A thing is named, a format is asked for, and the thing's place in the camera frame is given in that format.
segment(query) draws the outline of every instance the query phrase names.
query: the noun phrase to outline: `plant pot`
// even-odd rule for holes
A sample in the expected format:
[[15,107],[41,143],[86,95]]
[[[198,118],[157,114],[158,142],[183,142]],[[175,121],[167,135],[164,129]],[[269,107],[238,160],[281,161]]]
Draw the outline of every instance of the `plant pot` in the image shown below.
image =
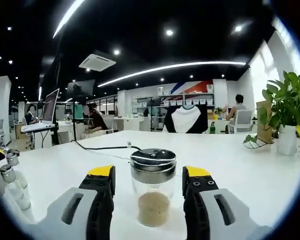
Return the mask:
[[282,125],[279,128],[277,152],[282,155],[294,156],[297,151],[296,126]]

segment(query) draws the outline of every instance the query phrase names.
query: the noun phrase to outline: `air conditioner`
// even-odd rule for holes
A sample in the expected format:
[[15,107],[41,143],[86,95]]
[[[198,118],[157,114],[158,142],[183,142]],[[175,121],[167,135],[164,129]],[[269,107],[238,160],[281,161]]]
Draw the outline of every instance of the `air conditioner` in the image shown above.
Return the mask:
[[79,65],[79,68],[101,72],[115,64],[116,62],[111,59],[92,53]]

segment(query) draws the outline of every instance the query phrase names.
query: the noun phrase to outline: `black and white shirt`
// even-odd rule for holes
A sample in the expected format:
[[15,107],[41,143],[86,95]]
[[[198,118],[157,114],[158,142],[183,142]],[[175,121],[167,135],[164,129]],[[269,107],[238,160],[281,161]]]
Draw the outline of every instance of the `black and white shirt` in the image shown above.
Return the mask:
[[162,132],[202,134],[208,129],[206,105],[195,105],[186,109],[183,106],[170,106],[164,118]]

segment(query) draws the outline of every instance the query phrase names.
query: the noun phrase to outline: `white storage box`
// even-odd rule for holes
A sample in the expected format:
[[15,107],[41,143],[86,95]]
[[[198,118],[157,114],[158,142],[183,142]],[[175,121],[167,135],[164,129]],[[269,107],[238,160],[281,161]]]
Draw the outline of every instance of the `white storage box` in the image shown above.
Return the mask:
[[214,100],[213,99],[207,99],[206,100],[206,104],[207,105],[213,105],[214,104]]
[[160,86],[156,89],[156,94],[158,96],[162,96],[164,94],[164,87],[163,86]]
[[212,94],[214,92],[214,85],[213,84],[207,84],[206,85],[206,90],[208,93]]

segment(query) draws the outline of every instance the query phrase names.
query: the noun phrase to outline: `woman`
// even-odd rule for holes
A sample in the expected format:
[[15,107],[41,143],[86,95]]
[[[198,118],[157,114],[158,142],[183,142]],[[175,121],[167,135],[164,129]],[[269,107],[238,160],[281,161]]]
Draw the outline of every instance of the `woman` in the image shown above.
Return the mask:
[[35,111],[36,111],[35,105],[30,104],[27,109],[27,113],[24,116],[27,125],[36,124],[38,122],[38,119],[34,116]]
[[92,119],[92,126],[89,127],[91,132],[96,132],[99,130],[107,130],[107,126],[104,122],[102,116],[97,112],[95,108],[91,104],[89,107],[89,117]]

